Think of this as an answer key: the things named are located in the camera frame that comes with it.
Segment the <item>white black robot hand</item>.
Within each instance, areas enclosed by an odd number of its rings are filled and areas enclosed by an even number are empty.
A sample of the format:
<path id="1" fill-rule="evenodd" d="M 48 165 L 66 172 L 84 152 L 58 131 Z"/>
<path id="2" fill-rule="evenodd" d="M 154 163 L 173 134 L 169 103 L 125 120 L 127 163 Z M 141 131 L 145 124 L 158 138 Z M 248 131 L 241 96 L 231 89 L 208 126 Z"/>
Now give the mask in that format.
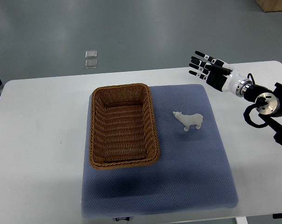
<path id="1" fill-rule="evenodd" d="M 242 76 L 235 67 L 229 64 L 217 66 L 212 64 L 216 62 L 216 59 L 212 56 L 197 50 L 195 51 L 195 54 L 204 58 L 208 62 L 192 56 L 189 66 L 201 73 L 209 74 L 207 76 L 192 70 L 190 70 L 189 73 L 202 80 L 206 80 L 206 83 L 214 89 L 221 92 L 231 92 L 234 95 L 244 95 L 246 89 L 251 86 L 251 80 Z"/>

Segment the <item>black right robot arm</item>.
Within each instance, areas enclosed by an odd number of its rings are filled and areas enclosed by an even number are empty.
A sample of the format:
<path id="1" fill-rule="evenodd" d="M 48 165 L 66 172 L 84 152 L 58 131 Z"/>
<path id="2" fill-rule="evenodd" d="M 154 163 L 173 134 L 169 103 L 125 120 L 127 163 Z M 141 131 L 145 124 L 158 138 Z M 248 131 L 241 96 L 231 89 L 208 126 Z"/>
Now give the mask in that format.
<path id="1" fill-rule="evenodd" d="M 230 92 L 251 102 L 243 113 L 244 120 L 255 128 L 271 127 L 275 131 L 274 140 L 282 146 L 282 124 L 274 120 L 282 117 L 282 84 L 275 83 L 272 91 L 257 85 L 251 73 L 244 77 L 220 59 L 199 51 L 195 54 L 190 58 L 189 73 L 220 92 Z"/>

